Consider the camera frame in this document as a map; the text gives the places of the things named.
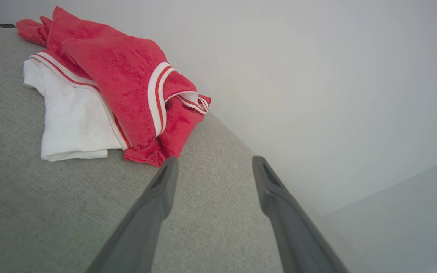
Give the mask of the red and white basketball jersey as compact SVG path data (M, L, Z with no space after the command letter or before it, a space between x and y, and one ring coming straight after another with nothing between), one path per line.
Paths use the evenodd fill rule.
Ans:
M41 159L124 158L160 167L179 157L211 99L173 68L158 45L61 7L16 23L44 49L23 64L24 86L44 98Z

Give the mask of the grey fabric sofa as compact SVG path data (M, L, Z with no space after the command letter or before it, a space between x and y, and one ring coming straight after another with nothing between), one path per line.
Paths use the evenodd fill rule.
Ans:
M44 101L23 86L40 52L0 29L0 273L84 273L157 169L123 159L40 158ZM284 273L260 208L253 152L206 115L182 151L151 273Z

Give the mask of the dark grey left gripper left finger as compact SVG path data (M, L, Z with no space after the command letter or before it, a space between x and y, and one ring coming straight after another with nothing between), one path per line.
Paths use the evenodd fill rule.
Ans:
M166 159L86 273L151 273L160 228L172 210L178 174L178 159Z

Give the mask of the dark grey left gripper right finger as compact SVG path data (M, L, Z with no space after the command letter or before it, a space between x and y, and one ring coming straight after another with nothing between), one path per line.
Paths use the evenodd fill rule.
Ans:
M264 157L253 156L253 175L284 273L350 273Z

